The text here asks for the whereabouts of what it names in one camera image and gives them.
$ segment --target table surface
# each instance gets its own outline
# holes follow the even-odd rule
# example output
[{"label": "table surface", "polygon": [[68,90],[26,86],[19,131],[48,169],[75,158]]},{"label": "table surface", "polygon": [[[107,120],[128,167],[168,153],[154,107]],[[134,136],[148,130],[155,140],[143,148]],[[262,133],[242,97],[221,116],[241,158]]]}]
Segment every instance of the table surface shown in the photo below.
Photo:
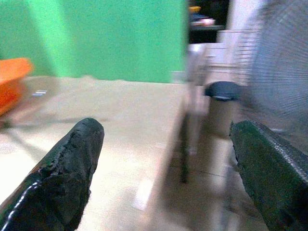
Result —
[{"label": "table surface", "polygon": [[[78,231],[146,229],[183,115],[184,84],[28,77],[26,99],[0,131],[0,201],[85,117],[105,138]],[[33,98],[37,90],[46,95]]]}]

